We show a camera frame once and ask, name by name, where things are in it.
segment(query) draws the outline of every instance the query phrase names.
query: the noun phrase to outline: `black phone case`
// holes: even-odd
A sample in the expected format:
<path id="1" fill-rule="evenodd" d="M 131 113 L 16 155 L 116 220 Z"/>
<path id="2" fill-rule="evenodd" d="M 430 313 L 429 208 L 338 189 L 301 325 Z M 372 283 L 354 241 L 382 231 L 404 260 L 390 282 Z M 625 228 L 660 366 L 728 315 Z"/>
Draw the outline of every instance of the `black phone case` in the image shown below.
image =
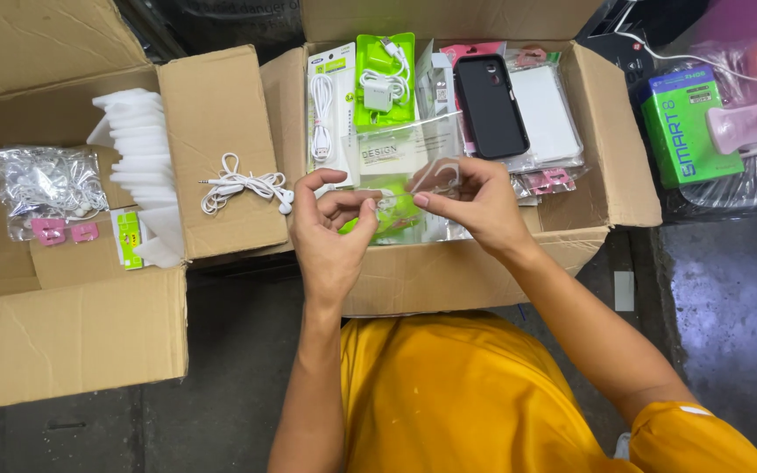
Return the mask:
<path id="1" fill-rule="evenodd" d="M 478 157 L 498 159 L 527 152 L 530 140 L 504 58 L 497 54 L 461 57 L 454 77 Z"/>

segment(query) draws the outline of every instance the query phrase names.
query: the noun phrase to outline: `person's left hand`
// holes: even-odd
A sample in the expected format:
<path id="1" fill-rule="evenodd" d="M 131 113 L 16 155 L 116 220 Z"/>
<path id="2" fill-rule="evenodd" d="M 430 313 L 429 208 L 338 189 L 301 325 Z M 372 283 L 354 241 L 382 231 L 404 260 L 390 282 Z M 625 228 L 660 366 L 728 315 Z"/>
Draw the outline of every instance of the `person's left hand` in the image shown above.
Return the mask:
<path id="1" fill-rule="evenodd" d="M 300 261 L 305 302 L 324 310 L 339 311 L 361 273 L 367 245 L 378 228 L 376 200 L 381 191 L 334 190 L 315 198 L 323 184 L 340 183 L 343 171 L 317 169 L 294 185 L 294 222 L 291 242 Z M 358 217 L 346 235 L 338 234 L 349 220 Z"/>

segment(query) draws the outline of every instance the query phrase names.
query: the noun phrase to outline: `person's right hand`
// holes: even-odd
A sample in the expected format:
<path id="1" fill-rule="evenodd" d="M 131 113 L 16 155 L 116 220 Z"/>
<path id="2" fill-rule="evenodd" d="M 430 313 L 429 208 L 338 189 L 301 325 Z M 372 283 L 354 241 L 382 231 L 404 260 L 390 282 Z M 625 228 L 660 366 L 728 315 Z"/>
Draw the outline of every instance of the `person's right hand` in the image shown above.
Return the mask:
<path id="1" fill-rule="evenodd" d="M 521 220 L 510 174 L 498 162 L 460 159 L 460 199 L 419 192 L 414 204 L 466 227 L 483 249 L 501 259 L 520 257 L 538 247 Z"/>

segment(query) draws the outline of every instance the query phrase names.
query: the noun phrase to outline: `yellow shirt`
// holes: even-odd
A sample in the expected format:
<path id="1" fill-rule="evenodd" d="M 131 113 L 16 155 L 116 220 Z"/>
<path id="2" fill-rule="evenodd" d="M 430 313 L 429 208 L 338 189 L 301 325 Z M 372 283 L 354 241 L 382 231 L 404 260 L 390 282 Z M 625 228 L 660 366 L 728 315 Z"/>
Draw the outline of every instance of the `yellow shirt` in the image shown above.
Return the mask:
<path id="1" fill-rule="evenodd" d="M 630 461 L 607 458 L 541 343 L 485 312 L 342 329 L 347 472 L 757 471 L 757 450 L 701 406 L 655 402 Z"/>

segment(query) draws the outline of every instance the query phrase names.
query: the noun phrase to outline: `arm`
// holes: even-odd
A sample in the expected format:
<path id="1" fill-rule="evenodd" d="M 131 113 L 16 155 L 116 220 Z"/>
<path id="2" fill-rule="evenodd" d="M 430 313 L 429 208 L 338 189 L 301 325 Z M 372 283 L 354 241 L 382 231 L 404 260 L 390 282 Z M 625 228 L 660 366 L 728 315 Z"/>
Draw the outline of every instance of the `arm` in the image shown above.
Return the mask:
<path id="1" fill-rule="evenodd" d="M 273 439 L 271 473 L 332 473 L 343 457 L 341 399 L 341 313 L 358 278 L 367 244 L 378 227 L 373 191 L 335 191 L 315 199 L 326 183 L 346 173 L 321 169 L 294 186 L 291 241 L 300 261 L 305 291 L 300 342 L 279 427 Z M 358 218 L 347 235 L 338 229 Z"/>
<path id="2" fill-rule="evenodd" d="M 541 249 L 521 220 L 506 169 L 461 160 L 461 200 L 420 193 L 414 202 L 465 226 L 505 265 L 585 377 L 632 425 L 657 401 L 697 402 L 665 357 Z"/>

